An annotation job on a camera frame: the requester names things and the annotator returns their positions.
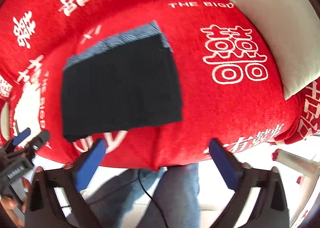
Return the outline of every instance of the red blanket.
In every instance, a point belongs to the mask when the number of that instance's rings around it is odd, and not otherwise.
[[[301,110],[306,113],[304,97],[284,101],[268,45],[228,0],[7,0],[0,14],[1,95],[10,105],[11,134],[16,128],[30,127],[32,135],[48,129],[52,137],[41,156],[70,162],[104,137],[109,148],[103,166],[156,170],[207,159],[213,137],[233,153],[278,137],[302,139],[297,129]],[[67,59],[153,20],[173,49],[183,121],[67,143],[60,108]],[[300,132],[307,134],[302,127]]]

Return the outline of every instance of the folded black cloth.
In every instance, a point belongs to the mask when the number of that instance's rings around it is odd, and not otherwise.
[[[62,83],[63,135],[160,126],[182,120],[182,99],[171,50],[161,35],[96,54],[66,68]]]

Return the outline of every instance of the person's leg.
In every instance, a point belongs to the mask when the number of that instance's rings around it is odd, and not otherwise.
[[[168,167],[161,178],[153,199],[164,213],[169,228],[199,228],[201,209],[199,194],[198,163]],[[153,202],[137,228],[165,228],[159,210]]]
[[[163,169],[158,172],[141,169],[140,179],[143,186],[149,189],[163,172]],[[144,191],[138,181],[138,169],[128,169],[104,183],[86,202],[103,228],[119,228],[123,216],[143,194]],[[67,219],[72,225],[78,226],[72,215]]]

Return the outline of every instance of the blue gripper pad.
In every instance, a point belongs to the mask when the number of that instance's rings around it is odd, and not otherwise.
[[[19,145],[22,141],[24,141],[28,136],[30,136],[31,130],[30,128],[26,128],[23,132],[19,133],[18,136],[14,137],[12,139],[12,145],[17,146]]]
[[[237,191],[243,176],[241,163],[223,148],[217,138],[210,141],[209,152],[227,187]]]
[[[96,172],[99,164],[106,155],[107,143],[104,139],[98,139],[92,148],[85,152],[89,156],[84,160],[83,164],[73,174],[75,179],[75,188],[78,192],[86,189],[89,185],[94,173]]]

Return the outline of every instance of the white floor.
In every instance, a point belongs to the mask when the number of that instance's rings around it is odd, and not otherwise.
[[[284,149],[307,159],[313,159],[316,154],[319,155],[320,153],[320,137],[312,136],[306,141],[302,140],[291,145],[282,146],[271,146],[267,143],[262,143],[249,150],[236,154],[236,157],[240,162],[248,162],[255,168],[267,170],[270,170],[273,166],[279,168],[287,197],[288,208],[290,209],[290,212],[293,213],[298,207],[301,198],[302,191],[300,190],[300,185],[296,183],[301,174],[278,162],[272,161],[272,153],[277,148]],[[62,166],[60,163],[39,156],[34,159],[34,164],[36,166],[41,165],[44,169],[54,169]],[[84,196],[89,196],[106,180],[109,180],[115,175],[119,175],[123,171],[125,171],[125,169],[99,167]],[[200,193],[198,200],[203,210],[201,228],[208,228],[219,216],[234,192],[227,188],[212,160],[199,163],[199,183]],[[155,187],[156,184],[149,190],[151,194]],[[235,228],[247,222],[258,193],[258,188],[252,189],[252,194]],[[144,195],[135,202],[133,210],[125,216],[122,228],[134,228],[136,226],[146,209],[149,200],[150,199]]]

